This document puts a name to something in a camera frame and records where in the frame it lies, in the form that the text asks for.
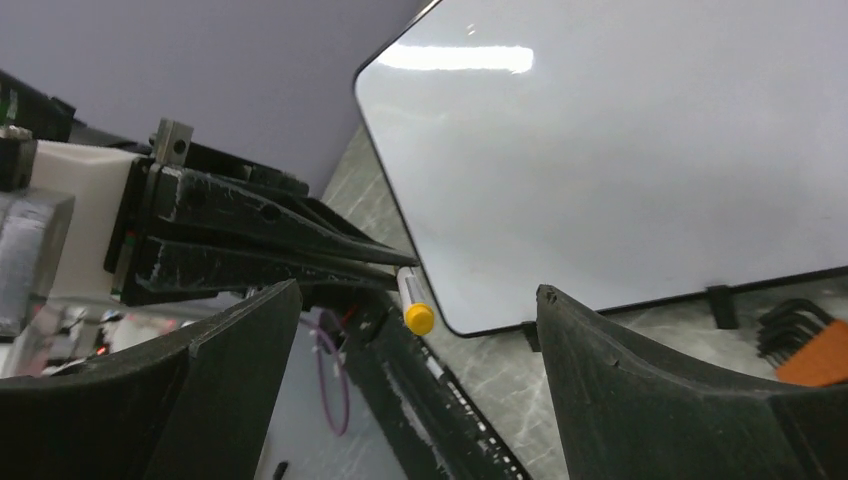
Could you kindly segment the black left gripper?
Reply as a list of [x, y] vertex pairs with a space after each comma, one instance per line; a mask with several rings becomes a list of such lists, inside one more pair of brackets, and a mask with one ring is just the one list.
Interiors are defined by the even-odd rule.
[[[308, 198], [306, 183], [197, 144], [193, 133], [163, 119], [131, 164], [105, 257], [113, 300], [205, 300], [285, 280], [395, 291], [394, 275], [348, 260], [418, 264]], [[280, 248], [337, 258], [271, 255]]]

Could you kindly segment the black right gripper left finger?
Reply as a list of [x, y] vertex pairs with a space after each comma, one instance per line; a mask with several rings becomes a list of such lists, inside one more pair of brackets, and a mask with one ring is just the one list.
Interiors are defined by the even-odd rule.
[[44, 377], [1, 383], [5, 479], [250, 479], [302, 295], [292, 280]]

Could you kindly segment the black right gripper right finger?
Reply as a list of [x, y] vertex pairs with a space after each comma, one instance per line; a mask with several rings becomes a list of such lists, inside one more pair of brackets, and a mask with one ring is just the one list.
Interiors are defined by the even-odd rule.
[[573, 479], [843, 479], [847, 389], [683, 354], [551, 285], [537, 330]]

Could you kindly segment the yellow marker cap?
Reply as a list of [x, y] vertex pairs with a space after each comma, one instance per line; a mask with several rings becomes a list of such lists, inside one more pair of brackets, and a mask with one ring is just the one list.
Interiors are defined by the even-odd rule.
[[435, 313], [426, 303], [413, 303], [405, 308], [404, 324], [415, 335], [427, 335], [434, 328]]

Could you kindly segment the white whiteboard black frame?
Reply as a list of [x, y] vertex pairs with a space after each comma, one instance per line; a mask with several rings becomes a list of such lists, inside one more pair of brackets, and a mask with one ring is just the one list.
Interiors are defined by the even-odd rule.
[[455, 334], [847, 263], [843, 1], [439, 1], [354, 93]]

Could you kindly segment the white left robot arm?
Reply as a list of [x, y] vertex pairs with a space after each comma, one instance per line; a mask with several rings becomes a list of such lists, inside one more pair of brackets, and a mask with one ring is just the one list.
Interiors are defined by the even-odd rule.
[[417, 265], [290, 174], [193, 140], [163, 119], [148, 144], [1, 76], [1, 333], [48, 301], [139, 308], [296, 281], [309, 305], [394, 291]]

